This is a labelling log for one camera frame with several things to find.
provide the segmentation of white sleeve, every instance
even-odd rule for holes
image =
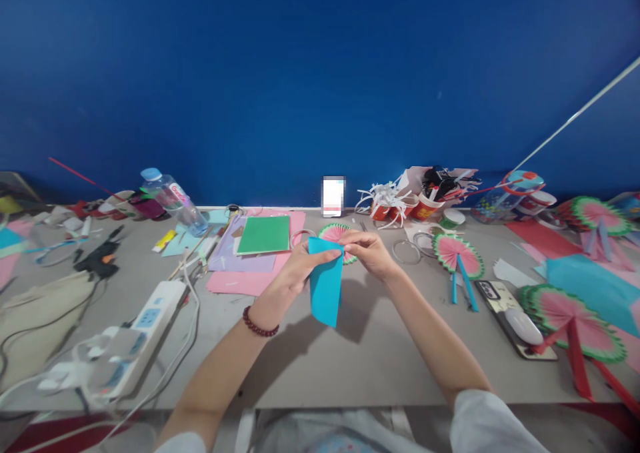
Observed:
[[[453,453],[549,453],[493,393],[467,390],[455,399]]]
[[[158,448],[155,453],[207,453],[205,443],[194,432],[180,433]]]

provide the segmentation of bottle cap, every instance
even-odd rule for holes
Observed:
[[[159,179],[162,177],[162,173],[157,168],[147,168],[140,171],[140,174],[147,181],[154,181],[155,179]]]

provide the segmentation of glue gun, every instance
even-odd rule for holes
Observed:
[[[112,242],[111,240],[115,238],[123,228],[124,225],[119,226],[118,228],[113,230],[113,232],[107,237],[104,243],[102,243],[100,246],[98,246],[98,248],[89,253],[89,255],[84,260],[73,265],[73,269],[78,272],[85,270],[89,273],[95,272],[100,278],[109,278],[110,276],[115,274],[115,272],[120,268],[113,264],[103,263],[102,258],[112,254],[115,250],[118,249],[120,243]]]

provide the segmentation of white rod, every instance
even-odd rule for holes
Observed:
[[[587,104],[585,104],[582,108],[580,108],[577,113],[575,113],[573,116],[571,116],[567,120],[566,123],[564,123],[554,134],[549,136],[540,146],[538,146],[536,149],[534,149],[533,153],[531,153],[529,156],[527,156],[518,166],[513,168],[511,171],[515,171],[516,169],[520,169],[520,167],[524,163],[529,161],[538,151],[540,151],[542,148],[544,148],[547,145],[547,143],[549,143],[553,138],[555,138],[560,133],[560,131],[562,131],[567,126],[569,126],[571,123],[573,123],[573,121],[575,119],[577,119],[582,113],[587,111],[592,104],[594,104],[598,99],[603,97],[612,87],[616,86],[620,81],[622,81],[638,65],[640,65],[640,56],[638,56],[638,58],[636,58],[636,60],[634,62],[632,62],[629,66],[627,66],[625,68],[625,70],[622,71],[622,73],[618,74],[618,76],[616,76],[615,79],[611,83],[609,83],[603,89],[601,89],[600,92],[596,96],[592,97]]]

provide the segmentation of blue folded paper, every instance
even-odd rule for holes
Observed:
[[[319,322],[335,328],[342,294],[342,261],[344,246],[320,238],[309,238],[309,253],[340,250],[342,254],[329,263],[313,268],[309,275],[311,285],[311,313]]]

